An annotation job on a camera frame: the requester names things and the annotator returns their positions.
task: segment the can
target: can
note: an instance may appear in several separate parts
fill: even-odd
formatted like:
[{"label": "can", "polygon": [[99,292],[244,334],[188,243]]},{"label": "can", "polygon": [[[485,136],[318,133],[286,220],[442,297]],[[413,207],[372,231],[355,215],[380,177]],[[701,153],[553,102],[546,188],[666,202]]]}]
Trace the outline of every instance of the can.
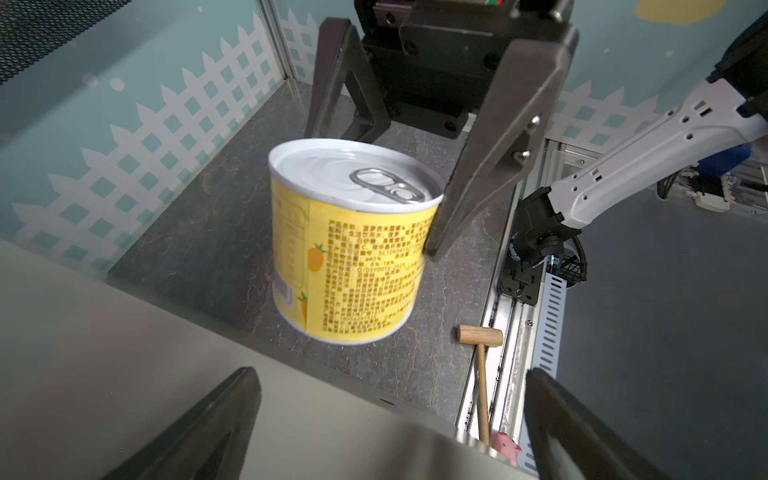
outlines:
[{"label": "can", "polygon": [[375,342],[408,319],[445,181],[408,155],[312,138],[270,152],[273,298],[315,339]]}]

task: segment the gray marble tabletop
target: gray marble tabletop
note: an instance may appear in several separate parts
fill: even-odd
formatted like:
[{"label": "gray marble tabletop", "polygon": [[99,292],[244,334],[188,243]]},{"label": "gray marble tabletop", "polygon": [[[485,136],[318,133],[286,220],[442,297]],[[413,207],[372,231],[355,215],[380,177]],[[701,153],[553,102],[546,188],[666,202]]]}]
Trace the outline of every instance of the gray marble tabletop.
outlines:
[{"label": "gray marble tabletop", "polygon": [[[460,323],[479,325],[510,199],[481,212],[448,253],[428,261],[411,318],[364,346],[310,339],[283,321],[270,292],[272,147],[303,136],[311,87],[287,81],[160,215],[110,274],[202,311],[431,410],[454,422],[472,347]],[[330,136],[354,112],[339,99]],[[448,180],[466,133],[455,140],[401,124],[376,142],[412,155]]]}]

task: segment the wooden hammer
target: wooden hammer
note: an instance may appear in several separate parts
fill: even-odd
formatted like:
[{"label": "wooden hammer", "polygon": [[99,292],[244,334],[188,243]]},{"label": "wooden hammer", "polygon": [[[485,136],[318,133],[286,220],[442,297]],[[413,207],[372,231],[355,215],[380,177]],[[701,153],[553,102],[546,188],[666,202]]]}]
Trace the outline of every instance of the wooden hammer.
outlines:
[{"label": "wooden hammer", "polygon": [[480,441],[491,445],[491,429],[488,426],[488,385],[485,381],[485,347],[501,346],[504,343],[504,333],[501,330],[484,326],[459,325],[456,336],[460,343],[477,346],[478,358],[478,422],[480,424]]}]

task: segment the can lid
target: can lid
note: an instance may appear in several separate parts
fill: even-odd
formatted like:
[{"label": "can lid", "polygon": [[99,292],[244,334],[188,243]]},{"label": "can lid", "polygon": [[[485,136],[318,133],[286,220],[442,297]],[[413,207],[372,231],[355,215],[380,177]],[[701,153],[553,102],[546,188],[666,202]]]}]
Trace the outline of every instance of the can lid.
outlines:
[{"label": "can lid", "polygon": [[304,197],[372,214],[435,207],[445,181],[413,157],[333,138],[289,141],[270,152],[270,171]]}]

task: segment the pull tab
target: pull tab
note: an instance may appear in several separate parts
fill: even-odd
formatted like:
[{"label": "pull tab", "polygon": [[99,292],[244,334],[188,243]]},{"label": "pull tab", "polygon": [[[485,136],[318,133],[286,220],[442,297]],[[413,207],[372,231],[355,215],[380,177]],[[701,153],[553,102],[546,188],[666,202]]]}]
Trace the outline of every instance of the pull tab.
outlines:
[{"label": "pull tab", "polygon": [[[360,178],[360,175],[364,174],[383,175],[389,178],[392,183],[386,185],[369,184]],[[419,189],[409,184],[397,175],[391,174],[388,171],[382,170],[380,168],[363,168],[361,170],[355,170],[349,174],[349,178],[361,187],[365,187],[368,190],[372,190],[378,194],[384,195],[385,197],[389,197],[395,201],[400,202],[401,204],[420,204],[425,199],[424,194]]]}]

